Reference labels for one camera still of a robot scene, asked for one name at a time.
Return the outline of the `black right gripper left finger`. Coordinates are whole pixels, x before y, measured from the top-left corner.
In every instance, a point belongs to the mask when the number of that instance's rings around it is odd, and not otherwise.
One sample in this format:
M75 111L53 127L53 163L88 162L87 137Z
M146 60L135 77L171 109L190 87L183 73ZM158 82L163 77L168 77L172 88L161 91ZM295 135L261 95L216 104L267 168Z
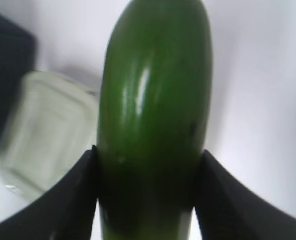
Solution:
M0 240L89 240L97 201L96 149L50 190L0 222Z

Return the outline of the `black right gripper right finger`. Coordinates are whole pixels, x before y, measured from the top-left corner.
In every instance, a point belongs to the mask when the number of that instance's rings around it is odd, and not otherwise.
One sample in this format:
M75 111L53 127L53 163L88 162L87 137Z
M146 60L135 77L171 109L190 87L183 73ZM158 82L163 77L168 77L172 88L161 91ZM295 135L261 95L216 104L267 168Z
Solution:
M200 157L195 211L204 240L296 240L296 218L235 179L208 151Z

